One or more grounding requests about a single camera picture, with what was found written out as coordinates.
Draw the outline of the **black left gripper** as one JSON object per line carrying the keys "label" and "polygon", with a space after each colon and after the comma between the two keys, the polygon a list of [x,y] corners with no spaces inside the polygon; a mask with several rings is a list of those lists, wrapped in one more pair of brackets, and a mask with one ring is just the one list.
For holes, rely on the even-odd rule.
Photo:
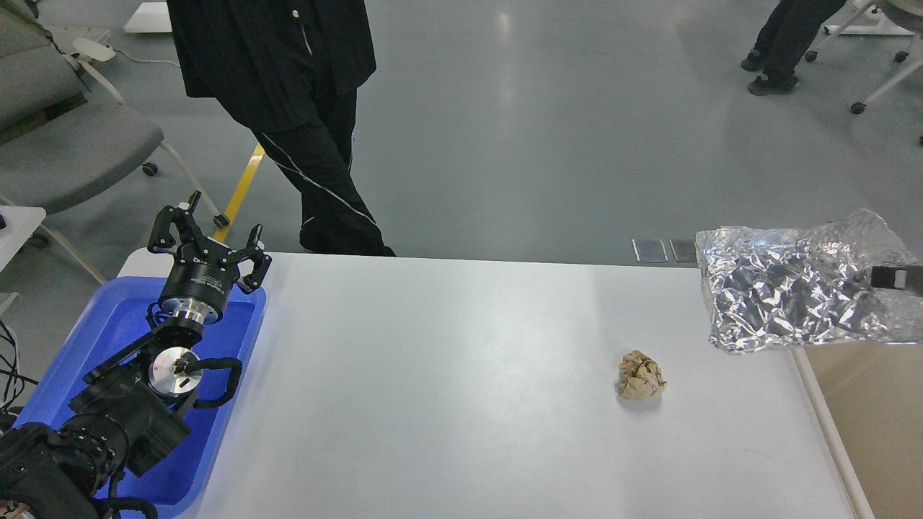
{"label": "black left gripper", "polygon": [[202,323],[211,324],[224,316],[234,285],[242,293],[253,293],[262,286],[273,258],[261,243],[262,224],[252,227],[243,249],[231,250],[217,241],[206,243],[194,218],[201,196],[201,191],[193,191],[185,207],[167,205],[158,212],[148,251],[174,259],[159,295],[159,308],[170,314],[192,310],[202,316]]}

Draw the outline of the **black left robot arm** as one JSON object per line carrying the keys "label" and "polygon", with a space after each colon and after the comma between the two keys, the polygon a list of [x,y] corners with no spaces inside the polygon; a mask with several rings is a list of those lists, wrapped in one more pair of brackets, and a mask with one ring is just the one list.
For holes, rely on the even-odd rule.
{"label": "black left robot arm", "polygon": [[233,288],[257,291],[273,262],[256,224],[241,249],[202,233],[187,203],[163,207],[148,250],[172,257],[159,298],[147,310],[149,330],[90,369],[69,402],[62,427],[40,422],[2,436],[2,512],[14,518],[118,518],[159,513],[151,500],[119,497],[130,472],[142,476],[191,433],[191,409],[218,409],[234,398],[244,373],[235,357],[202,358],[194,347],[221,321]]}

